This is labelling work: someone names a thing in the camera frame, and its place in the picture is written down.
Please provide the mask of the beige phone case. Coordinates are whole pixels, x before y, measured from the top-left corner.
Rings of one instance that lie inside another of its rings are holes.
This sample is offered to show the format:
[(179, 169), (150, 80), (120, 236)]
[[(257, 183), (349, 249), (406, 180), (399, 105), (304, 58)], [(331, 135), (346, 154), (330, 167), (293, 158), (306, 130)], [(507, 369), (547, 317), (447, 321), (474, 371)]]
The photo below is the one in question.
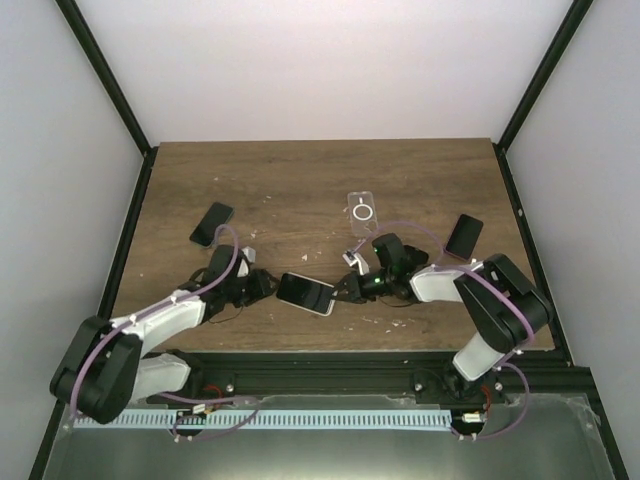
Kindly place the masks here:
[(332, 291), (331, 286), (319, 283), (282, 284), (276, 297), (297, 308), (326, 316), (333, 306)]

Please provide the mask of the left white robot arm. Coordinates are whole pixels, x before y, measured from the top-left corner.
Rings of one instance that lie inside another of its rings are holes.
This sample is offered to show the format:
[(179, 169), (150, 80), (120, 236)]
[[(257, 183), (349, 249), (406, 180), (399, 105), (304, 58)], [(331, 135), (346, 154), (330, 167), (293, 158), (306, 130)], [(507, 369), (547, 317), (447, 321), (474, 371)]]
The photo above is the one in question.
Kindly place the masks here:
[(50, 393), (69, 406), (72, 416), (82, 414), (100, 424), (149, 397), (196, 402), (206, 391), (203, 363), (179, 350), (155, 349), (209, 322), (228, 305), (244, 309), (273, 295), (278, 279), (254, 268), (254, 262), (252, 248), (222, 245), (208, 266), (165, 299), (127, 316), (87, 318), (53, 374)]

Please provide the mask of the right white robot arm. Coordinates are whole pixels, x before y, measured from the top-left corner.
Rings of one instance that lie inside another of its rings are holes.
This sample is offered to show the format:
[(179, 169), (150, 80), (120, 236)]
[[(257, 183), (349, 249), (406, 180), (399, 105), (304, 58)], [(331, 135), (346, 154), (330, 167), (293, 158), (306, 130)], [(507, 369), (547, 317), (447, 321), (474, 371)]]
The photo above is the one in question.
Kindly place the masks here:
[(372, 247), (380, 269), (371, 271), (357, 248), (346, 251), (343, 259), (352, 271), (334, 287), (333, 298), (364, 304), (391, 296), (411, 305), (464, 305), (476, 333), (454, 355), (453, 371), (444, 378), (445, 393), (455, 402), (471, 400), (480, 390), (480, 379), (532, 343), (554, 317), (550, 301), (504, 254), (468, 265), (439, 266), (393, 233), (374, 239)]

